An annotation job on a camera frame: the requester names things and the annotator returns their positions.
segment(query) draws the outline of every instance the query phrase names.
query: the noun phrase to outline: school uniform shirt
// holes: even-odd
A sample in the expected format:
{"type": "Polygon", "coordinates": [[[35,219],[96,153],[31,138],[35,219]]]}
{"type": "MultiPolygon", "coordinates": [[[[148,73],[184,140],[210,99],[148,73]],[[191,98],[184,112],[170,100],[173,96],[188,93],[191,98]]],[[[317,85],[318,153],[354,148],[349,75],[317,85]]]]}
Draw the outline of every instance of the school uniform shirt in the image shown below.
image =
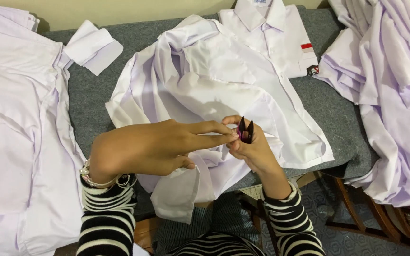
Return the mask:
{"type": "MultiPolygon", "coordinates": [[[[363,187],[378,204],[410,206],[410,0],[381,0],[371,13],[368,30],[359,29],[361,39],[352,28],[339,35],[316,77],[359,105],[380,157],[367,175],[348,183],[363,187]]],[[[362,14],[354,17],[363,20],[362,14]]]]}
{"type": "Polygon", "coordinates": [[[84,156],[68,115],[62,44],[27,12],[0,12],[0,256],[51,256],[76,242],[84,156]]]}
{"type": "MultiPolygon", "coordinates": [[[[121,178],[125,186],[113,185],[97,189],[83,184],[85,214],[82,217],[77,256],[119,255],[145,256],[145,251],[135,251],[134,207],[137,204],[131,184],[134,176],[121,178]]],[[[274,230],[280,256],[325,256],[322,243],[313,231],[311,220],[301,203],[295,186],[289,183],[292,193],[284,200],[268,198],[260,192],[274,230]]],[[[178,230],[172,230],[172,236],[178,230]]],[[[264,256],[252,242],[234,235],[208,232],[164,254],[165,256],[194,255],[249,255],[264,256]]]]}
{"type": "Polygon", "coordinates": [[[319,73],[317,57],[298,9],[282,0],[238,0],[219,20],[245,45],[277,64],[287,78],[319,73]]]}
{"type": "MultiPolygon", "coordinates": [[[[168,119],[221,122],[238,114],[262,127],[283,167],[333,160],[327,138],[280,67],[218,21],[196,15],[129,60],[106,108],[117,128],[168,119]]],[[[225,146],[190,157],[195,170],[139,175],[158,216],[187,223],[194,202],[216,199],[250,171],[225,146]]]]}

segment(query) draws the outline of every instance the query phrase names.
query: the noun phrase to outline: beige wall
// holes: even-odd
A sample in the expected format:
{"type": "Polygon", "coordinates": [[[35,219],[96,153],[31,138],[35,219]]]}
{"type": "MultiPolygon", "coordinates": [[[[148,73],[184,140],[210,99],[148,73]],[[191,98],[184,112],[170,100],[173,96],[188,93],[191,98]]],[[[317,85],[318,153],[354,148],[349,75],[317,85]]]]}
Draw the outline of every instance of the beige wall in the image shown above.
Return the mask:
{"type": "MultiPolygon", "coordinates": [[[[284,0],[314,9],[323,0],[284,0]]],[[[84,20],[99,26],[213,14],[235,0],[0,0],[1,6],[25,9],[41,18],[39,31],[78,28],[84,20]]]]}

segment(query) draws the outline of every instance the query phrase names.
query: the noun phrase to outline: gray table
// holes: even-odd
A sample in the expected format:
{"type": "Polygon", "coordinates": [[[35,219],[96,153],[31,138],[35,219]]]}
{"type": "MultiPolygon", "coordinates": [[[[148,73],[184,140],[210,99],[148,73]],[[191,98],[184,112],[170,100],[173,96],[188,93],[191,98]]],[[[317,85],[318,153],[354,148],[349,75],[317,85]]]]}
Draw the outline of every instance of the gray table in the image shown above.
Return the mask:
{"type": "MultiPolygon", "coordinates": [[[[316,55],[320,57],[333,43],[344,26],[336,20],[331,9],[306,9],[298,6],[306,31],[316,55]]],[[[205,16],[218,19],[217,15],[205,16]]],[[[126,62],[145,47],[156,41],[164,31],[174,28],[182,19],[160,20],[106,26],[110,34],[123,46],[122,54],[98,77],[88,69],[76,64],[69,68],[69,114],[75,130],[75,138],[85,156],[90,153],[94,137],[114,129],[105,109],[105,102],[115,88],[118,77],[126,62]]],[[[44,36],[67,43],[75,30],[47,32],[44,36]]],[[[305,109],[314,118],[327,136],[333,150],[334,161],[316,165],[309,169],[285,169],[288,177],[298,176],[314,170],[340,177],[350,178],[366,174],[378,159],[369,146],[360,118],[359,108],[341,97],[328,84],[314,78],[291,79],[305,109]]],[[[260,184],[259,178],[250,172],[230,190],[260,184]]],[[[135,215],[153,213],[149,195],[137,185],[139,203],[135,215]]]]}

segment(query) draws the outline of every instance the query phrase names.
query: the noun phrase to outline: shirt collar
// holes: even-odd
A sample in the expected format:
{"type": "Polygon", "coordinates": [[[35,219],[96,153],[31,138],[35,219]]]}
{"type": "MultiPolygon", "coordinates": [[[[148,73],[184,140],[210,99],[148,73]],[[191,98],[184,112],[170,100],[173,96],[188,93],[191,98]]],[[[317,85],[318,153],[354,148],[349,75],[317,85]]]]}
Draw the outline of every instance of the shirt collar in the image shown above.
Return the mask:
{"type": "Polygon", "coordinates": [[[234,12],[243,25],[251,32],[262,26],[265,22],[271,27],[284,31],[286,7],[282,0],[271,1],[266,19],[257,11],[254,0],[238,0],[234,12]]]}

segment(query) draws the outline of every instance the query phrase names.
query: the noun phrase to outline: shirt sleeve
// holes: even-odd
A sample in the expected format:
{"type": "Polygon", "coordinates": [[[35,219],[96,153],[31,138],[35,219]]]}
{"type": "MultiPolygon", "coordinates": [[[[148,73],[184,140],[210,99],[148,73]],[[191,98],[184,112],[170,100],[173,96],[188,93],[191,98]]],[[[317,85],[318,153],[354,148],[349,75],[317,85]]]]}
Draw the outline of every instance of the shirt sleeve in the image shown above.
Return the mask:
{"type": "Polygon", "coordinates": [[[261,191],[261,199],[278,237],[277,246],[281,256],[325,256],[322,243],[316,237],[301,203],[300,194],[292,183],[289,184],[292,193],[285,200],[268,198],[263,189],[261,191]]]}
{"type": "Polygon", "coordinates": [[[77,256],[132,255],[135,175],[123,175],[118,180],[120,185],[105,189],[81,181],[84,214],[77,256]]]}

